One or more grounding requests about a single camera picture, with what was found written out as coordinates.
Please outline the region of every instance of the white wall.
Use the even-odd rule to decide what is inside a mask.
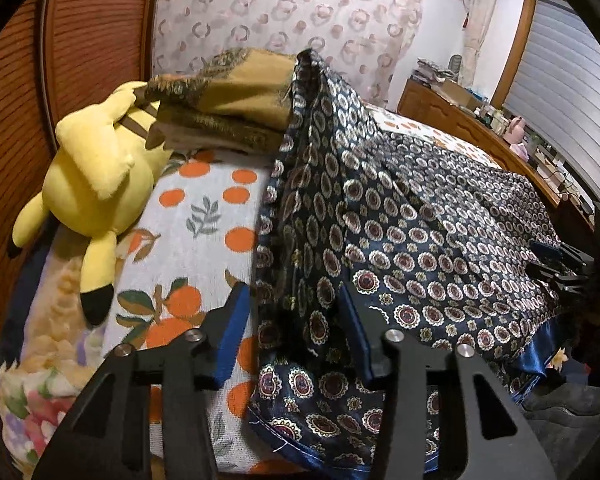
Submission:
[[[397,107],[404,85],[419,57],[447,66],[453,54],[462,54],[462,24],[465,17],[462,0],[422,0],[420,28],[411,47],[398,61],[389,86],[389,110]]]
[[[493,96],[516,35],[524,0],[496,0],[491,23],[476,64],[472,89]]]

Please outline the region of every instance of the wooden dresser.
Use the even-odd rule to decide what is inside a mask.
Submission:
[[[480,121],[411,79],[404,88],[397,111],[404,117],[470,142],[491,155],[505,170],[525,175],[544,202],[560,239],[580,250],[591,250],[593,226],[580,210],[570,200],[560,200],[536,170]]]

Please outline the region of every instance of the patterned blanket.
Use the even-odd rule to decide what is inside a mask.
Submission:
[[[466,343],[516,394],[511,367],[554,298],[525,275],[528,241],[558,243],[523,176],[380,129],[355,91],[311,51],[298,57],[292,123],[261,209],[255,431],[286,458],[335,478],[369,470],[382,392],[355,376],[338,322],[353,282],[388,328],[451,350]],[[427,402],[427,469],[438,398]]]

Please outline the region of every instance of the wooden window frame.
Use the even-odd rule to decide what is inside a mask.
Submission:
[[[522,12],[520,12],[520,20],[518,22],[518,28],[516,35],[513,38],[513,44],[509,51],[509,57],[507,63],[504,65],[504,70],[500,76],[500,81],[496,87],[493,97],[491,98],[491,106],[494,108],[502,108],[504,99],[506,99],[513,84],[513,79],[518,72],[520,66],[520,60],[522,54],[525,51],[526,40],[529,37],[529,31],[531,30],[531,23],[534,20],[534,13],[536,12],[536,0],[524,0],[522,4]]]

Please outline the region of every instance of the pink flower print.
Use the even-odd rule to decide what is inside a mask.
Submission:
[[[29,415],[24,420],[24,431],[32,442],[38,457],[42,455],[74,400],[75,397],[45,399],[35,390],[27,395]]]

